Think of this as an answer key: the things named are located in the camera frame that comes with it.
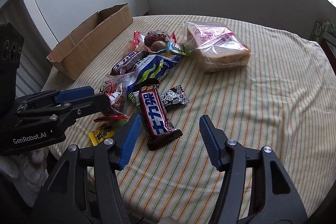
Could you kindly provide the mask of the white gloved left hand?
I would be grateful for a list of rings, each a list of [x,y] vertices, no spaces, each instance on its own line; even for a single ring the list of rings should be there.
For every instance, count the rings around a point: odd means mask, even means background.
[[[38,194],[46,182],[47,147],[30,151],[28,154],[1,156],[1,174],[11,181],[24,202],[33,207]]]

